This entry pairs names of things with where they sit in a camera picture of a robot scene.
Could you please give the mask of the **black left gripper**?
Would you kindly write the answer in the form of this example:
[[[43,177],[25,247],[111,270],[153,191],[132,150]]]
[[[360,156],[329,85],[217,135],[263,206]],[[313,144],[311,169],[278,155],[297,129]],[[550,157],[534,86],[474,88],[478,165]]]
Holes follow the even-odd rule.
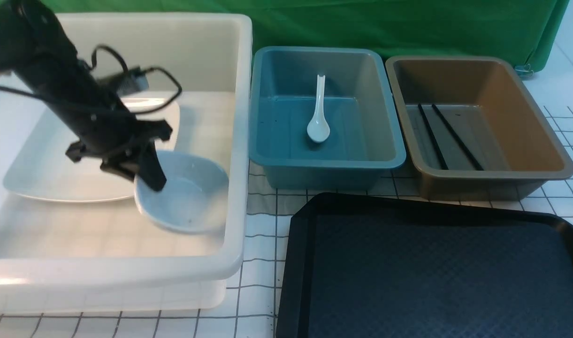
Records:
[[[142,69],[145,75],[163,71]],[[139,177],[160,192],[166,176],[155,141],[168,141],[173,129],[166,120],[139,120],[119,96],[100,86],[86,66],[45,66],[42,100],[77,137],[67,148],[72,162],[101,160],[100,169],[130,181]]]

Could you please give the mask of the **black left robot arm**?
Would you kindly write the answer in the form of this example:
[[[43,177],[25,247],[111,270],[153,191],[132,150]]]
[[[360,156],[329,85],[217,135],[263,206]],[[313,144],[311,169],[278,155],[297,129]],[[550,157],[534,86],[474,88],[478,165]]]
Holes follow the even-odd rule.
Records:
[[[160,71],[177,88],[173,102],[183,89],[168,71],[128,67],[104,44],[95,47],[87,63],[48,6],[39,0],[5,0],[0,3],[0,75],[10,71],[29,91],[1,85],[0,91],[45,103],[78,137],[66,151],[72,162],[97,158],[104,172],[142,179],[153,191],[164,188],[167,179],[155,141],[168,141],[173,129],[165,120],[139,120],[119,94],[144,90],[146,75]]]

